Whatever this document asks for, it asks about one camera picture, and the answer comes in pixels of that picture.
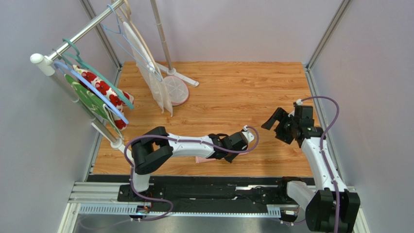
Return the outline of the pink cloth napkin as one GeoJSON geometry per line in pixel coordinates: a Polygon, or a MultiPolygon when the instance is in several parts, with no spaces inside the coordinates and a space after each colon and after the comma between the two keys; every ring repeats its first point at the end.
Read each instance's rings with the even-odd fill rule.
{"type": "Polygon", "coordinates": [[[195,162],[197,164],[199,164],[199,163],[213,162],[213,161],[216,161],[216,160],[225,159],[229,163],[232,163],[232,160],[235,159],[238,155],[245,155],[245,154],[247,154],[247,152],[234,154],[234,153],[220,152],[219,151],[219,152],[213,153],[211,156],[206,157],[206,158],[196,156],[195,157],[195,162]]]}

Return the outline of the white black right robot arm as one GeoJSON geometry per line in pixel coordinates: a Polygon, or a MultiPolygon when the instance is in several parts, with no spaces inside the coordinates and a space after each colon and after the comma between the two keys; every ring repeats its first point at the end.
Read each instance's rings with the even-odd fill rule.
{"type": "Polygon", "coordinates": [[[284,188],[286,195],[304,210],[308,229],[351,233],[357,220],[360,197],[350,192],[342,181],[329,154],[326,133],[314,123],[313,107],[295,104],[292,113],[278,107],[262,128],[274,129],[275,138],[284,143],[296,141],[307,158],[315,190],[297,178],[286,181],[284,188]]]}

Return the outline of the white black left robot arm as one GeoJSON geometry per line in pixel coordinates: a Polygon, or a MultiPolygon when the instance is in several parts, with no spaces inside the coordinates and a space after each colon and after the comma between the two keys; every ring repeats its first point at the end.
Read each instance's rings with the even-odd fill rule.
{"type": "Polygon", "coordinates": [[[130,185],[135,192],[147,191],[151,173],[174,157],[225,159],[231,163],[239,154],[251,151],[249,144],[258,140],[257,133],[252,131],[253,128],[244,126],[232,135],[211,133],[188,137],[168,133],[163,126],[156,127],[132,139],[124,149],[131,167],[130,185]]]}

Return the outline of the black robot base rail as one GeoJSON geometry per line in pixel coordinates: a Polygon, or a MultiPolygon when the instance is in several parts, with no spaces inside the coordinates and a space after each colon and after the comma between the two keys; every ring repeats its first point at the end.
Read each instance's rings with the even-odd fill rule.
{"type": "Polygon", "coordinates": [[[121,185],[119,202],[141,202],[152,213],[264,214],[267,206],[293,205],[282,187],[288,177],[152,176],[148,190],[137,195],[121,185]]]}

